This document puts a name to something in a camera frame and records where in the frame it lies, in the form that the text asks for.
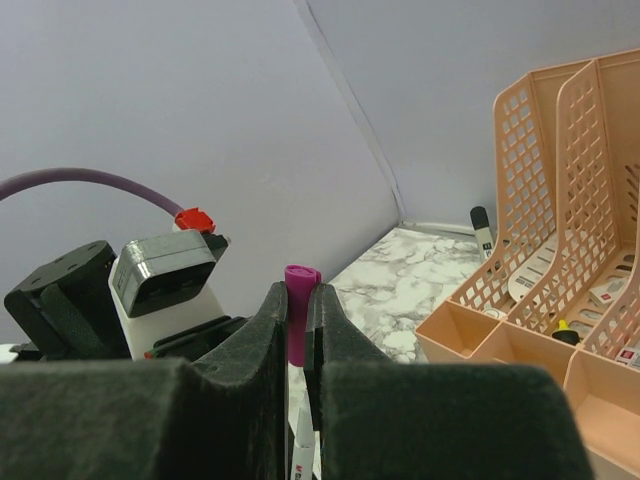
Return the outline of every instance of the desk organizer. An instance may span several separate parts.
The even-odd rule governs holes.
[[[417,328],[420,344],[432,362],[546,368],[598,474],[640,478],[640,370],[614,361],[640,342],[640,50],[530,72],[494,118],[497,247]],[[548,268],[513,298],[509,278],[554,234]],[[625,290],[601,308],[589,289],[612,278]],[[551,338],[560,319],[578,345]]]

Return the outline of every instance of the magenta cap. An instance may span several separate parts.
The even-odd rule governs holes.
[[[289,265],[284,269],[284,283],[289,296],[289,362],[304,366],[304,332],[311,291],[322,281],[315,268]]]

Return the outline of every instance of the red connector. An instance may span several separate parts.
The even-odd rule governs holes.
[[[213,233],[216,229],[216,224],[211,217],[199,208],[183,210],[176,215],[175,222],[180,230],[198,230],[200,233]]]

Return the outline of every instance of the cable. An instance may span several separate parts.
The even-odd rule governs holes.
[[[429,222],[400,222],[400,226],[407,230],[424,233],[456,233],[458,235],[475,236],[473,227],[467,225],[452,225],[449,223]]]
[[[183,208],[164,195],[128,178],[88,168],[47,168],[23,173],[0,182],[0,201],[29,188],[56,182],[87,182],[124,190],[157,205],[175,217]]]

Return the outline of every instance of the white marble table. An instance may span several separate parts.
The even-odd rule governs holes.
[[[347,317],[398,362],[424,361],[415,328],[480,266],[473,239],[396,228],[329,282]],[[302,369],[289,367],[289,421],[295,432],[305,389]],[[316,448],[314,471],[320,478]]]

